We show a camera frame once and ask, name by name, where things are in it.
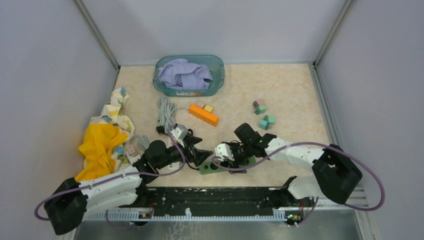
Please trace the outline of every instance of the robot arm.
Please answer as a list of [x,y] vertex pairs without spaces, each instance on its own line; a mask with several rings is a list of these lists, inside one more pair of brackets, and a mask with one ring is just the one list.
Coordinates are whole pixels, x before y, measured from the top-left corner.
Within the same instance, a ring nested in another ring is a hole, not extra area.
[[[228,160],[230,166],[243,164],[243,161],[251,156],[264,158],[286,146],[269,159],[283,161],[312,173],[306,177],[291,177],[284,184],[284,188],[297,200],[326,196],[337,204],[345,204],[362,178],[361,171],[348,157],[332,150],[316,146],[292,145],[269,133],[260,136],[247,123],[240,125],[234,133],[241,141],[237,147],[223,142],[219,146],[221,150],[226,151],[218,152],[218,149],[215,149],[215,155],[221,159],[227,160],[230,159],[229,156],[232,157],[231,161]],[[341,150],[337,145],[330,146]]]
[[[212,152],[195,148],[194,145],[202,139],[192,133],[189,134],[183,125],[177,125],[171,131],[184,155],[198,166],[212,155]],[[167,148],[163,141],[156,140],[142,156],[138,156],[132,166],[122,171],[88,181],[76,182],[73,177],[65,180],[53,195],[76,188],[79,190],[45,202],[44,209],[54,232],[57,235],[66,234],[89,216],[112,208],[134,203],[145,205],[149,198],[146,184],[160,176],[158,169],[182,159],[175,145]],[[152,175],[140,175],[141,172]]]

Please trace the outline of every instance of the speckled tabletop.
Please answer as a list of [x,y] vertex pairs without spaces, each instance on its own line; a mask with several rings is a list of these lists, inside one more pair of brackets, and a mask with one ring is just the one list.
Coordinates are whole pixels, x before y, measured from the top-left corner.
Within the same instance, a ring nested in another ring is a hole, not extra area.
[[[116,88],[124,87],[130,97],[125,113],[136,127],[136,134],[147,135],[150,141],[167,137],[156,133],[157,101],[163,96],[152,84],[154,66],[123,66]],[[291,142],[319,142],[328,144],[323,117],[307,64],[229,64],[225,65],[225,82],[213,96],[170,97],[179,107],[189,107],[202,101],[213,107],[219,117],[218,126],[211,126],[179,109],[176,123],[194,130],[203,138],[196,147],[213,151],[222,141],[238,140],[234,130],[249,123],[261,135],[268,132]],[[252,103],[264,99],[266,113],[255,115]],[[266,114],[274,115],[276,124],[268,130],[258,128]],[[170,172],[167,167],[159,170]],[[265,161],[247,170],[246,174],[221,172],[200,175],[185,166],[180,172],[159,177],[151,187],[268,187],[281,186],[291,176],[308,176],[309,172],[283,162]]]

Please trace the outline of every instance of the pink block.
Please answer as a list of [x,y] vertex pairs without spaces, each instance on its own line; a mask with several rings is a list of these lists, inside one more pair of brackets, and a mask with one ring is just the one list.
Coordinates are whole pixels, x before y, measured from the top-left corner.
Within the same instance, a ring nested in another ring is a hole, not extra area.
[[206,104],[204,102],[198,101],[196,103],[196,106],[198,106],[199,108],[203,109],[203,108],[205,108]]
[[258,99],[258,100],[256,100],[256,101],[253,102],[253,106],[255,108],[256,107],[259,107],[259,106],[262,106],[262,105],[265,105],[265,101],[263,99]]
[[135,157],[137,156],[139,153],[137,152],[137,150],[133,147],[133,145],[129,145],[128,146],[128,152],[131,154],[131,156]]

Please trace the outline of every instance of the teal cube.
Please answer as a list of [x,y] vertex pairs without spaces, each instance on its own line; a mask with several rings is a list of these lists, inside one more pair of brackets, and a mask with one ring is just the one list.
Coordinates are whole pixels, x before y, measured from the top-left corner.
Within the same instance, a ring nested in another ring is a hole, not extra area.
[[265,110],[267,110],[267,107],[265,105],[260,105],[254,108],[254,113],[256,115],[263,114],[265,113]]
[[268,130],[268,128],[270,128],[270,123],[262,119],[262,120],[259,122],[259,125],[258,125],[258,126],[259,126],[261,129]]
[[265,115],[264,120],[267,121],[271,125],[276,124],[276,117],[274,115]]

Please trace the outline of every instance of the translucent plastic bin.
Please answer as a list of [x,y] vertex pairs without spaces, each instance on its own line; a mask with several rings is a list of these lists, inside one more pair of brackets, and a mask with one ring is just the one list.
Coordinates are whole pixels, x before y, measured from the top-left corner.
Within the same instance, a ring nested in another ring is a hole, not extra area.
[[[187,59],[189,63],[204,64],[210,71],[213,80],[205,80],[209,83],[208,89],[176,90],[168,88],[165,83],[159,81],[159,68],[165,66],[174,59]],[[221,58],[214,55],[175,55],[163,57],[156,63],[153,77],[153,86],[159,92],[169,97],[200,97],[211,96],[218,92],[224,85],[225,71]]]

